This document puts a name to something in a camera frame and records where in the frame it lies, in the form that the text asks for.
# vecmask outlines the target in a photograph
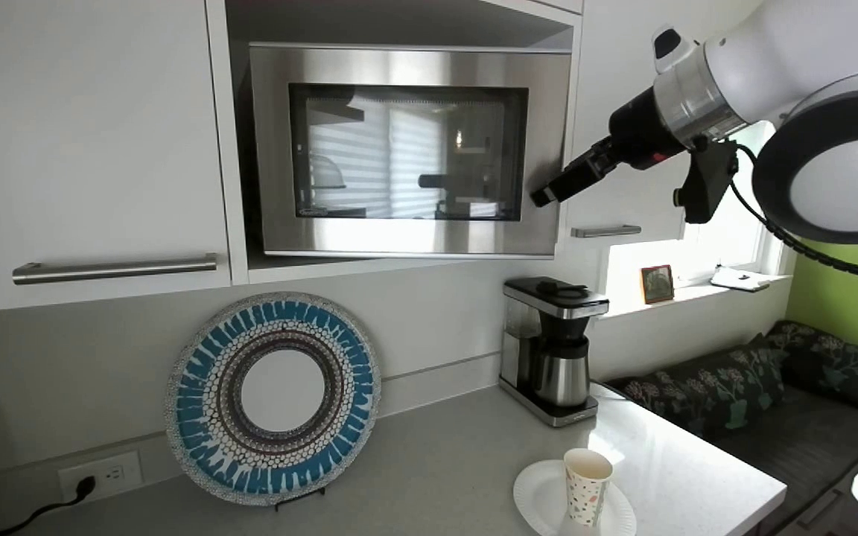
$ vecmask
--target white plate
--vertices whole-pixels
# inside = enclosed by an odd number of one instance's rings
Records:
[[[527,529],[540,536],[576,536],[577,529],[567,521],[567,469],[560,459],[527,466],[516,476],[516,508]],[[598,536],[634,536],[637,518],[628,497],[610,482],[598,518]]]

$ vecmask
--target power outlet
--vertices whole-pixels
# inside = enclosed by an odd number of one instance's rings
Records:
[[[138,453],[119,453],[119,457],[111,457],[111,459],[96,459],[96,463],[86,463],[86,466],[62,469],[60,472],[62,497],[75,500],[75,488],[86,476],[96,476],[96,493],[86,497],[86,505],[135,493],[135,488],[141,488]]]

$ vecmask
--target white cup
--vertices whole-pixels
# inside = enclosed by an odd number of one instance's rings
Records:
[[[615,466],[597,450],[568,450],[564,457],[564,466],[567,466],[567,517],[577,529],[597,530]]]

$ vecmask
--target white robotic arm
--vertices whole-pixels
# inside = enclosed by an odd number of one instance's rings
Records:
[[[771,121],[781,132],[755,167],[767,217],[795,235],[858,243],[858,0],[767,0],[725,40],[688,54],[670,54],[673,46],[676,34],[656,43],[670,61],[656,83],[534,202],[560,202],[624,161],[647,171],[692,153],[676,202],[704,225],[737,173],[725,138]]]

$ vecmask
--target cabinet handle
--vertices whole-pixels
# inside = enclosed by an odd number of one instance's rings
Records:
[[[72,281],[116,281],[148,275],[217,272],[217,258],[162,259],[162,263],[96,263],[96,266],[41,266],[29,263],[11,272],[16,286],[72,284]]]
[[[571,238],[604,238],[604,235],[640,235],[640,228],[619,225],[619,228],[576,228]]]

